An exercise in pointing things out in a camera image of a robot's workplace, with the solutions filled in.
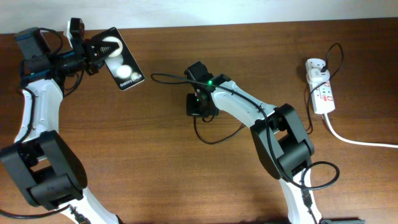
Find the black Galaxy smartphone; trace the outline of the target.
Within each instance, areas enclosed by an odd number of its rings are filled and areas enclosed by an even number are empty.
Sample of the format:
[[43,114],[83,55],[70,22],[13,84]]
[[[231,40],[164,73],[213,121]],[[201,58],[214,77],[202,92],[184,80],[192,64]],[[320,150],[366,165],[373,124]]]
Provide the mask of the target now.
[[112,27],[92,37],[93,40],[114,42],[119,48],[111,53],[105,64],[121,91],[127,90],[145,80],[145,76],[130,52],[117,28]]

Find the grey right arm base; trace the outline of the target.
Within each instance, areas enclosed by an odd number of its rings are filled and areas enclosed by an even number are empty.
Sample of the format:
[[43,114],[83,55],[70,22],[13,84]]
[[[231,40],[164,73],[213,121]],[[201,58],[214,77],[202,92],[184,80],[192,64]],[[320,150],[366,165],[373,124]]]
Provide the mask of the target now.
[[366,224],[366,221],[361,219],[349,219],[349,220],[323,219],[320,221],[320,224]]

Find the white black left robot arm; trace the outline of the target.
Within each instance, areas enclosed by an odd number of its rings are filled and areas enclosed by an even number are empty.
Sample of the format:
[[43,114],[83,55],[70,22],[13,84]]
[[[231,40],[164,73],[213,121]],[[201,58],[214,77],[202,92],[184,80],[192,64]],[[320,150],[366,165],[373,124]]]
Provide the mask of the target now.
[[119,223],[91,193],[83,164],[59,134],[60,105],[70,92],[65,79],[96,74],[118,48],[86,39],[84,32],[81,22],[70,21],[67,52],[51,50],[41,27],[15,35],[24,56],[19,69],[24,110],[14,142],[1,150],[1,163],[25,200],[43,207],[46,216],[61,213],[75,223]]

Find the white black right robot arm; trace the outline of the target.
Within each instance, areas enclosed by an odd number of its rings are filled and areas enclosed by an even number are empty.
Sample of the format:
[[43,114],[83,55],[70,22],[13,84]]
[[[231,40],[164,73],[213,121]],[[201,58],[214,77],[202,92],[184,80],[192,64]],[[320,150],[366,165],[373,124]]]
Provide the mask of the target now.
[[230,77],[213,76],[201,62],[184,75],[195,90],[187,96],[187,114],[210,122],[224,111],[249,128],[262,166],[282,187],[289,222],[321,223],[310,183],[315,148],[294,108],[264,103]]

